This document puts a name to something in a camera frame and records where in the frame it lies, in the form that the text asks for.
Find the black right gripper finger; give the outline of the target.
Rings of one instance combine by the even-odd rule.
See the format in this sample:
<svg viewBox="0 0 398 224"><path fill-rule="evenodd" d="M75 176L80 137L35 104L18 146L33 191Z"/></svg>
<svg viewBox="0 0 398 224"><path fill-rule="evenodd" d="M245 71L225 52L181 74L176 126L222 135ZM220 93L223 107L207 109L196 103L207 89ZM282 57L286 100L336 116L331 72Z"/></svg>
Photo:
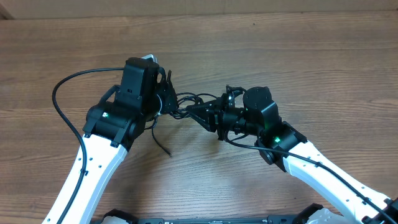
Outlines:
<svg viewBox="0 0 398 224"><path fill-rule="evenodd" d="M221 98L216 98L214 100L204 102L203 104L186 106L185 110L190 114L206 115L207 112L214 110L220 104Z"/></svg>
<svg viewBox="0 0 398 224"><path fill-rule="evenodd" d="M217 125L215 122L215 115L207 114L200 116L195 113L190 113L190 117L194 119L198 124L200 124L207 131L215 133L217 130Z"/></svg>

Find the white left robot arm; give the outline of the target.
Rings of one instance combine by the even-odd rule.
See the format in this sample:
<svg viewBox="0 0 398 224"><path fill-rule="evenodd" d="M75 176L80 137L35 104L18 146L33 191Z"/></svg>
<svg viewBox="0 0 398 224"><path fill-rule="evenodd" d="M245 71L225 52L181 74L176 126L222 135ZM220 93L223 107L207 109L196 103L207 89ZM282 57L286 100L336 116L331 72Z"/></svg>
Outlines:
<svg viewBox="0 0 398 224"><path fill-rule="evenodd" d="M77 72L59 81L52 103L80 144L70 173L44 223L89 223L103 192L134 141L162 114L178 108L170 72L154 55L131 57L123 67L120 84L112 86L86 114L83 131L65 116L57 102L58 89Z"/></svg>

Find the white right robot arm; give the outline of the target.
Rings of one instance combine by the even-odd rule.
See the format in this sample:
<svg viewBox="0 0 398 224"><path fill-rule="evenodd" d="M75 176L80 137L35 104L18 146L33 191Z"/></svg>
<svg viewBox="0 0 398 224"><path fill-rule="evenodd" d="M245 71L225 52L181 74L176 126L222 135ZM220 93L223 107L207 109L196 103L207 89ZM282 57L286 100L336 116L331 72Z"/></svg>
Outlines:
<svg viewBox="0 0 398 224"><path fill-rule="evenodd" d="M268 87L227 86L215 100L186 106L190 117L230 145L259 151L269 164L300 179L350 223L397 223L397 200L377 192L327 159L279 116Z"/></svg>

